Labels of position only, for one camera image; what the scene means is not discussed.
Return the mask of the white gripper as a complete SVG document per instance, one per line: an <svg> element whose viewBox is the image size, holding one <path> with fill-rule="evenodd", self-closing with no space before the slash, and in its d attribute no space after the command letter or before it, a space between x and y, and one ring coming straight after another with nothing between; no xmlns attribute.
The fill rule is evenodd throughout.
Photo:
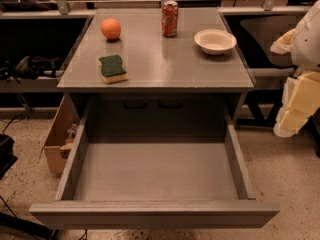
<svg viewBox="0 0 320 240"><path fill-rule="evenodd" d="M287 31L272 43L270 51L276 54L290 53L294 34L294 29ZM319 72L308 72L295 80L288 107L293 111L281 108L276 117L273 132L278 137L289 138L297 134L308 120L305 115L312 116L320 108Z"/></svg>

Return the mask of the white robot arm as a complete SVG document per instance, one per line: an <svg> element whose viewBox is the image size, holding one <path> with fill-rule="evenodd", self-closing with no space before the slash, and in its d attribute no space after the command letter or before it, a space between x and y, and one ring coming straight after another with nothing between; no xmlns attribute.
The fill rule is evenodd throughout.
<svg viewBox="0 0 320 240"><path fill-rule="evenodd" d="M288 138L297 134L320 108L320 1L294 29L274 41L270 50L290 53L297 67L284 85L282 107L273 128L275 135Z"/></svg>

